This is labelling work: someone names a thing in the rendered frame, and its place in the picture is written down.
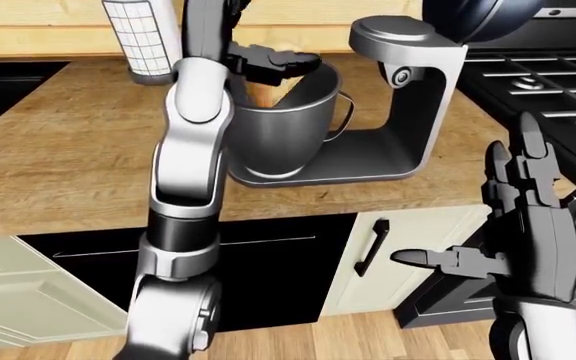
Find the tan bread piece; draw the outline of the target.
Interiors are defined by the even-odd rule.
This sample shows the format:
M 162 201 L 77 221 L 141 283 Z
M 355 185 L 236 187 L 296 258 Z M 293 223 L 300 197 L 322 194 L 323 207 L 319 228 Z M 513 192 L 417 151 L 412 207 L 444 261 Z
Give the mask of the tan bread piece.
M 298 44 L 287 40 L 275 39 L 263 46 L 272 47 L 276 50 L 296 50 L 303 52 Z M 303 77 L 283 80 L 279 86 L 267 86 L 259 83 L 252 83 L 247 80 L 245 85 L 248 95 L 250 95 L 251 102 L 255 106 L 272 108 L 275 107 L 288 94 L 288 92 L 290 92 L 297 83 L 303 79 Z

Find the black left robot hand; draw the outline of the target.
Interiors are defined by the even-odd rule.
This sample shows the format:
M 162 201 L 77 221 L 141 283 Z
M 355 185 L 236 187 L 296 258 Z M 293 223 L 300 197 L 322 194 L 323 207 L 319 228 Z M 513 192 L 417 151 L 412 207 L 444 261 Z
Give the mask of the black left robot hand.
M 283 80 L 303 77 L 321 64 L 321 57 L 315 53 L 276 50 L 257 44 L 242 46 L 236 41 L 230 41 L 224 60 L 232 74 L 267 86 L 279 86 Z

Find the cream cabinet door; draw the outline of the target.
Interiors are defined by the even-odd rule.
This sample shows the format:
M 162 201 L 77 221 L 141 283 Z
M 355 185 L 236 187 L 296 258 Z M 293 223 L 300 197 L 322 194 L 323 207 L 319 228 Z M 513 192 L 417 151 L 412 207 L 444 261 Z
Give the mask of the cream cabinet door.
M 462 245 L 481 227 L 490 209 L 484 205 L 447 206 L 357 215 L 321 314 L 332 316 L 392 310 L 404 301 L 432 271 L 390 260 L 394 251 L 408 248 L 444 251 Z M 364 275 L 356 263 L 365 260 L 377 239 L 373 227 L 389 221 L 389 233 Z

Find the white gridded paper towel roll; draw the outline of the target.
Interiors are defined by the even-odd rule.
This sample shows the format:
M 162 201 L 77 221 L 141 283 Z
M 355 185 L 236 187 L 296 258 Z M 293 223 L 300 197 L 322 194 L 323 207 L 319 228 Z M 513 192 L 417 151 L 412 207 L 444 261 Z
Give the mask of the white gridded paper towel roll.
M 181 59 L 180 29 L 172 0 L 102 0 L 135 83 L 172 83 Z

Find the black gas stove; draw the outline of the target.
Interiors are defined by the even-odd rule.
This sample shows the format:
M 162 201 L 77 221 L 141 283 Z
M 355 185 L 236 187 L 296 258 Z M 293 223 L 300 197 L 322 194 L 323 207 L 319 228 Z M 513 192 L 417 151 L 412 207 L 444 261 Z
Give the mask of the black gas stove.
M 458 88 L 505 128 L 535 116 L 575 186 L 563 202 L 576 222 L 576 20 L 534 20 L 474 47 Z

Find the grey stand mixer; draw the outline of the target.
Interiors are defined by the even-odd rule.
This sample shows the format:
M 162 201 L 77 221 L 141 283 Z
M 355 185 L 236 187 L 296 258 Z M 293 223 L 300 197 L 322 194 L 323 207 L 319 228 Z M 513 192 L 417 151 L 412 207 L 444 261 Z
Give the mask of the grey stand mixer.
M 324 143 L 299 173 L 266 179 L 237 169 L 250 187 L 296 187 L 385 181 L 413 176 L 431 155 L 469 44 L 519 29 L 543 0 L 424 0 L 422 17 L 373 15 L 355 20 L 352 50 L 377 63 L 393 94 L 378 128 L 347 128 Z

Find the black dishwasher front panel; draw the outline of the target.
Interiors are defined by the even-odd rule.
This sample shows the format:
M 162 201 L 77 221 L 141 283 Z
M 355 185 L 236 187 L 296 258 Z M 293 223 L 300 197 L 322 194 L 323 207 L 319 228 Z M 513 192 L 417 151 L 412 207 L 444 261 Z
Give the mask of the black dishwasher front panel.
M 218 330 L 314 323 L 357 215 L 316 215 L 220 224 Z M 129 307 L 139 227 L 22 236 L 119 308 Z

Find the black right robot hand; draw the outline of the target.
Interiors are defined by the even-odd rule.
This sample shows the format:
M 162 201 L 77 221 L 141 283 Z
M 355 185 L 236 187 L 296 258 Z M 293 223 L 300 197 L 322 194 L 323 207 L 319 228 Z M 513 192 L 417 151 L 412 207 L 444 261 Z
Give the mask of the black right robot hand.
M 491 213 L 482 247 L 405 249 L 390 259 L 445 275 L 494 276 L 505 296 L 569 303 L 576 281 L 576 230 L 554 191 L 561 176 L 555 150 L 530 113 L 518 117 L 509 140 L 486 150 L 481 192 Z

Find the cream drawer cabinet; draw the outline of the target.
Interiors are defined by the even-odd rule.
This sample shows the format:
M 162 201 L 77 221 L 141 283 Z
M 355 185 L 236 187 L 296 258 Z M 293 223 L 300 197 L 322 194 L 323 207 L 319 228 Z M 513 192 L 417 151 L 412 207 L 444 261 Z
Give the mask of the cream drawer cabinet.
M 126 318 L 21 239 L 0 237 L 0 347 L 122 335 Z

